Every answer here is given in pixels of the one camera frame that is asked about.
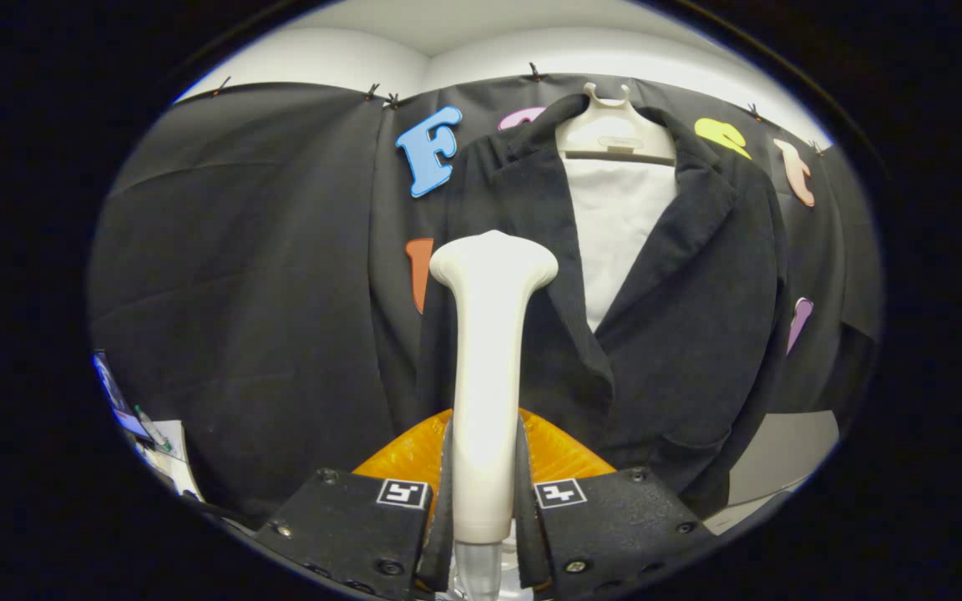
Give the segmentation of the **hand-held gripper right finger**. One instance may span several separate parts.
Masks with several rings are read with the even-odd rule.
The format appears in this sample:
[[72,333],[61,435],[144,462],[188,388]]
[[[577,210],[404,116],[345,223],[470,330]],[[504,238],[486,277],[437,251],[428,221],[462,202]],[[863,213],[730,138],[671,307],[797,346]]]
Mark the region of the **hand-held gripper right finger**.
[[520,411],[520,582],[539,600],[617,600],[713,553],[719,537],[648,467],[615,469]]

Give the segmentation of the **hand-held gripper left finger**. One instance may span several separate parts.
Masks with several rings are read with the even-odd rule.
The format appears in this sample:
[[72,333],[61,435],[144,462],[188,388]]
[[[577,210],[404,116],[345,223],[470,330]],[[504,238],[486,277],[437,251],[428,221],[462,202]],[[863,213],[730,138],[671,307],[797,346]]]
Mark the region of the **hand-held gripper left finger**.
[[256,543],[306,578],[370,600],[431,598],[449,582],[451,411],[408,429],[358,468],[317,469]]

